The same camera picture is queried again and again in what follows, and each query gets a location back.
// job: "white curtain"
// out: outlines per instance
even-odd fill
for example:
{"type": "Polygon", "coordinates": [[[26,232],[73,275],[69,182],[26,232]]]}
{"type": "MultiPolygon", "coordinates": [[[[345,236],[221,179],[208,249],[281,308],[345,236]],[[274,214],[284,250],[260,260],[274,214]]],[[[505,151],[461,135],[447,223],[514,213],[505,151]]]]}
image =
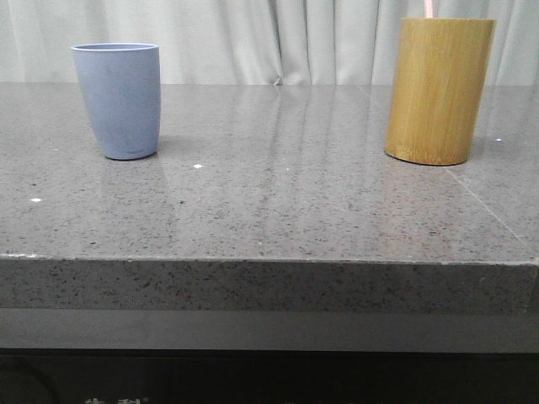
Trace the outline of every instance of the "white curtain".
{"type": "MultiPolygon", "coordinates": [[[[436,0],[496,19],[489,85],[539,77],[539,0],[436,0]]],[[[422,0],[0,0],[0,81],[75,82],[69,47],[160,45],[162,82],[391,84],[400,18],[422,0]]]]}

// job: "cup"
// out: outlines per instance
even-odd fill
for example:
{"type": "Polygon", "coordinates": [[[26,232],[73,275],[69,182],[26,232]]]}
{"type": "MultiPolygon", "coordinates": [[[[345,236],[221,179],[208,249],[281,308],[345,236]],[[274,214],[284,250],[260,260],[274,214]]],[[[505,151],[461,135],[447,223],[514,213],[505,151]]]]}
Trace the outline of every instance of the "cup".
{"type": "Polygon", "coordinates": [[[155,153],[161,118],[158,46],[91,44],[71,49],[93,133],[105,156],[134,160],[155,153]]]}
{"type": "Polygon", "coordinates": [[[385,151],[407,162],[468,159],[492,19],[403,19],[385,151]]]}

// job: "wooden cylinder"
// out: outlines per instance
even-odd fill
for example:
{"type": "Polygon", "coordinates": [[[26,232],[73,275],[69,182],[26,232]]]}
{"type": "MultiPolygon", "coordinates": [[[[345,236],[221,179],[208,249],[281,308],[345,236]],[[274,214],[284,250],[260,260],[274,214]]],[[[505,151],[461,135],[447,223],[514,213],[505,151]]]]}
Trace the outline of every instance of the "wooden cylinder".
{"type": "Polygon", "coordinates": [[[492,19],[403,19],[385,151],[445,166],[468,159],[492,19]]]}

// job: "blue cup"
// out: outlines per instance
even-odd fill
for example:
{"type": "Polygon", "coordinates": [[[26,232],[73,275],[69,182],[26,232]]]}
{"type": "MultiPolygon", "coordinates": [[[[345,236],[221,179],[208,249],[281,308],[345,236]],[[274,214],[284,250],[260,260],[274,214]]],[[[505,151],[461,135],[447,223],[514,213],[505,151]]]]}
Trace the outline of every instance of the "blue cup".
{"type": "Polygon", "coordinates": [[[155,153],[161,119],[158,46],[92,44],[71,49],[93,133],[105,156],[133,160],[155,153]]]}

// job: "speckled stone surface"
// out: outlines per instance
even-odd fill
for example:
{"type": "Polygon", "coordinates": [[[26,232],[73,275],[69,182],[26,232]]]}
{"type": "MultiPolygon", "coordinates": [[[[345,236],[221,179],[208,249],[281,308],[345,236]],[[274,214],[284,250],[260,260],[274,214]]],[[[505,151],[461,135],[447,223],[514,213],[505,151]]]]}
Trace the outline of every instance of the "speckled stone surface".
{"type": "Polygon", "coordinates": [[[536,89],[487,89],[455,167],[383,153],[390,96],[163,86],[157,155],[116,162],[76,84],[1,83],[0,306],[537,310],[536,89]]]}

